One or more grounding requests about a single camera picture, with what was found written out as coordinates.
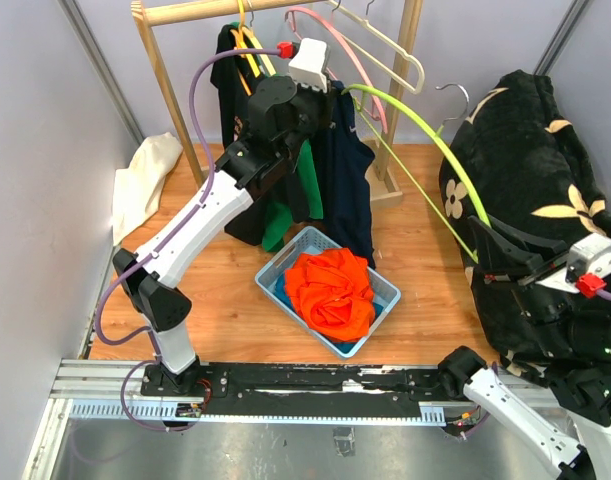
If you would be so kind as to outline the navy blue t shirt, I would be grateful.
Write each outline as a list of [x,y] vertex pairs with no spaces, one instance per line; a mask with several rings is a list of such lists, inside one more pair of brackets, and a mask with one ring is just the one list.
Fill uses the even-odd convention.
[[366,259],[374,269],[371,192],[366,173],[375,154],[358,137],[351,94],[336,97],[330,127],[317,132],[310,144],[326,235]]

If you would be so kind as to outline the pink plastic hanger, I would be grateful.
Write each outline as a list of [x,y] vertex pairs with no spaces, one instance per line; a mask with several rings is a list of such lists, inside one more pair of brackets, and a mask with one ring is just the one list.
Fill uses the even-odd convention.
[[[371,82],[371,79],[369,78],[369,75],[367,74],[367,71],[365,70],[363,64],[357,57],[354,49],[349,45],[345,37],[328,20],[324,19],[320,14],[306,7],[293,6],[293,7],[288,8],[285,13],[284,20],[289,23],[289,26],[294,34],[298,34],[298,29],[296,25],[296,14],[297,13],[301,13],[301,14],[304,14],[310,17],[315,22],[317,22],[320,26],[322,26],[331,35],[331,37],[336,41],[336,43],[341,47],[341,49],[344,51],[346,56],[349,58],[351,63],[354,65],[355,69],[357,70],[364,84],[368,87],[373,87],[373,83]],[[373,120],[376,120],[381,124],[381,127],[383,128],[385,133],[388,132],[389,123],[386,118],[385,109],[383,107],[383,104],[381,103],[380,98],[375,95],[372,95],[371,117]]]

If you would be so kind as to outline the green t shirt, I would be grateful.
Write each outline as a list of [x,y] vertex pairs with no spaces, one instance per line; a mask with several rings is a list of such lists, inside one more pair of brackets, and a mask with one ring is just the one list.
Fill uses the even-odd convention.
[[247,192],[252,200],[241,213],[283,177],[296,173],[308,205],[292,207],[294,223],[323,216],[309,146],[315,133],[305,131],[305,88],[290,76],[276,73],[262,80],[249,98],[248,118],[242,132],[227,146],[233,159],[226,170],[235,179],[235,186]]

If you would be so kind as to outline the orange t shirt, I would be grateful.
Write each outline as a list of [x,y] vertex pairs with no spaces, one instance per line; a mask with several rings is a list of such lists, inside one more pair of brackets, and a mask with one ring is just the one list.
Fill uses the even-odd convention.
[[300,254],[283,274],[283,291],[311,330],[336,343],[365,337],[376,319],[368,262],[347,248]]

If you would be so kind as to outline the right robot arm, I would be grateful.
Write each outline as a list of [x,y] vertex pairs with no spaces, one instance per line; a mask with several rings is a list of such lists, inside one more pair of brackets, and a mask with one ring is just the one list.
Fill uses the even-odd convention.
[[468,399],[516,435],[554,479],[611,479],[611,314],[573,301],[611,301],[611,239],[591,233],[568,245],[521,232],[494,217],[468,220],[477,272],[486,287],[511,292],[540,352],[514,360],[540,366],[542,380],[573,420],[565,435],[514,394],[486,362],[461,346],[438,365],[438,387]]

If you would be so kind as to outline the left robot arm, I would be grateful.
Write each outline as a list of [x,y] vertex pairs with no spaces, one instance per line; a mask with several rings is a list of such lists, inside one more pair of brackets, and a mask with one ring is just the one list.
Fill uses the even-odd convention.
[[337,93],[325,73],[314,81],[295,74],[261,81],[238,139],[203,187],[149,242],[114,256],[124,292],[150,327],[157,361],[148,376],[161,381],[160,391],[190,395],[204,374],[186,326],[192,302],[179,290],[180,280],[235,217],[275,186],[293,192],[301,148],[330,125]]

